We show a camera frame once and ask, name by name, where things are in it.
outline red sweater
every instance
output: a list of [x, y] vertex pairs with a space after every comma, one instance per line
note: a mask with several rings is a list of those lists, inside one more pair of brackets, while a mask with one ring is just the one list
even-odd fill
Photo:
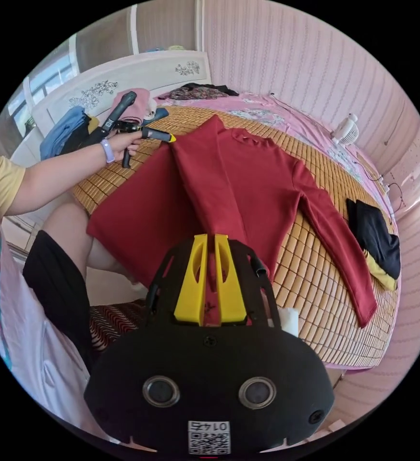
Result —
[[272, 279], [298, 209], [334, 260], [364, 327], [377, 308], [371, 277], [329, 194], [273, 140], [227, 130], [216, 115], [161, 145], [99, 205], [87, 232], [146, 286], [166, 252], [199, 233], [226, 234], [247, 244]]

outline white headboard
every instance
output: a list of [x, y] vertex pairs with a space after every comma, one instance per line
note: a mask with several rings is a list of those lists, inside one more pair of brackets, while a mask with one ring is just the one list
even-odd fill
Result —
[[211, 84], [207, 54], [201, 51], [155, 51], [116, 59], [94, 67], [52, 91], [33, 109], [43, 136], [73, 106], [104, 121], [115, 95], [146, 88], [153, 97], [190, 82]]

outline sweater collar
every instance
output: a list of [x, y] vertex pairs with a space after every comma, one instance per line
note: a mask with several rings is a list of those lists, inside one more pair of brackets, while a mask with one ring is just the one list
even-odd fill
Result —
[[255, 134], [249, 133], [245, 128], [233, 128], [231, 132], [236, 141], [247, 146], [270, 147], [275, 145], [271, 138], [256, 136]]

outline pink wall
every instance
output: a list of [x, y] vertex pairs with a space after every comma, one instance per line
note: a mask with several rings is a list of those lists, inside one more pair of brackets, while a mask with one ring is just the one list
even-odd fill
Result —
[[396, 211], [396, 217], [404, 215], [420, 201], [420, 125], [417, 134], [399, 162], [383, 177], [386, 184], [396, 182], [402, 191], [393, 186], [389, 198]]
[[345, 375], [335, 388], [328, 422], [346, 424], [385, 400], [401, 382], [420, 352], [420, 204], [398, 221], [401, 233], [402, 293], [386, 354], [370, 371]]
[[209, 0], [204, 14], [214, 84], [274, 91], [283, 102], [332, 126], [355, 113], [357, 145], [381, 172], [410, 147], [420, 116], [395, 79], [349, 37], [267, 0]]
[[[402, 184], [410, 211], [398, 219], [402, 292], [391, 342], [378, 367], [338, 384], [327, 418], [348, 424], [388, 397], [420, 352], [420, 203], [414, 205], [420, 199], [420, 116], [361, 46], [317, 18], [274, 2], [206, 1], [204, 47], [214, 84], [274, 91], [326, 125], [336, 126], [353, 112], [359, 117], [357, 145], [386, 173], [386, 182], [414, 177]], [[394, 208], [399, 197], [392, 186]]]

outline yellow bracket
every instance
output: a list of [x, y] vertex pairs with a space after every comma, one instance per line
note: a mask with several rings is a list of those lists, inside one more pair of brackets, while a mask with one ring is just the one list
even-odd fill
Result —
[[207, 279], [207, 235], [196, 235], [175, 308], [179, 322], [203, 324]]
[[221, 323], [243, 322], [247, 311], [227, 235], [215, 235], [215, 261]]

